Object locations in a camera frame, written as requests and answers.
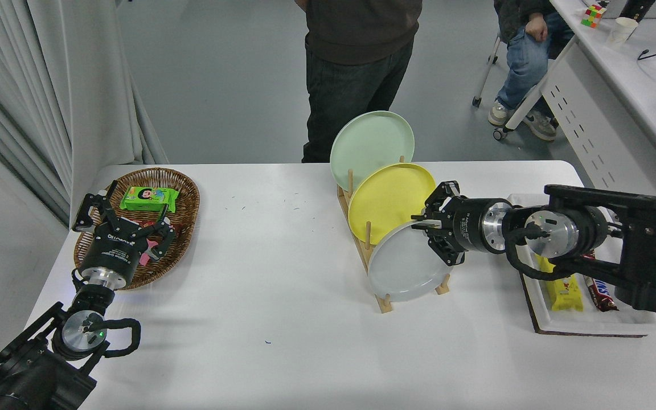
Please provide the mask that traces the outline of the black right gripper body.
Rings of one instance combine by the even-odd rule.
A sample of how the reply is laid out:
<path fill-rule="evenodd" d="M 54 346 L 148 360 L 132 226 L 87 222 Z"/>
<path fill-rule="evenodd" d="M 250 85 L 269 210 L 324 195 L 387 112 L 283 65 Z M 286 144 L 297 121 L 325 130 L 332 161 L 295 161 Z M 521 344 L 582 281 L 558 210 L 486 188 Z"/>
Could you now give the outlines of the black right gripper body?
<path fill-rule="evenodd" d="M 500 198 L 452 197 L 448 215 L 453 237 L 462 249 L 501 252 Z"/>

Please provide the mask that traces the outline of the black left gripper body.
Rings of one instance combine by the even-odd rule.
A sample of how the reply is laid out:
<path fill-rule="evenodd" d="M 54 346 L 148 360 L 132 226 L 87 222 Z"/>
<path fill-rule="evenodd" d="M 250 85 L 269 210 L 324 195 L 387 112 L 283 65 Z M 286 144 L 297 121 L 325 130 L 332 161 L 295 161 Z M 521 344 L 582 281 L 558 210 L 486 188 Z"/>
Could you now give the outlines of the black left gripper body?
<path fill-rule="evenodd" d="M 109 223 L 97 226 L 93 243 L 80 264 L 81 275 L 86 277 L 89 268 L 106 268 L 121 277 L 133 277 L 147 249 L 147 239 L 134 236 L 140 229 L 132 222 L 120 222 L 118 230 Z"/>

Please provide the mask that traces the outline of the seated person's hand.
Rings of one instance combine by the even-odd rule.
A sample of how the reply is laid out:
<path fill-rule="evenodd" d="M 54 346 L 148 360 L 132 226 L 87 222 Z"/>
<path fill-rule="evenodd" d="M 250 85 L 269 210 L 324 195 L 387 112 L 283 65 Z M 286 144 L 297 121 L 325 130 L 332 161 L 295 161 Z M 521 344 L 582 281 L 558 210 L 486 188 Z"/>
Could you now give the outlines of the seated person's hand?
<path fill-rule="evenodd" d="M 542 13 L 531 13 L 528 15 L 528 22 L 525 26 L 525 32 L 536 42 L 545 42 L 548 38 L 548 26 Z"/>

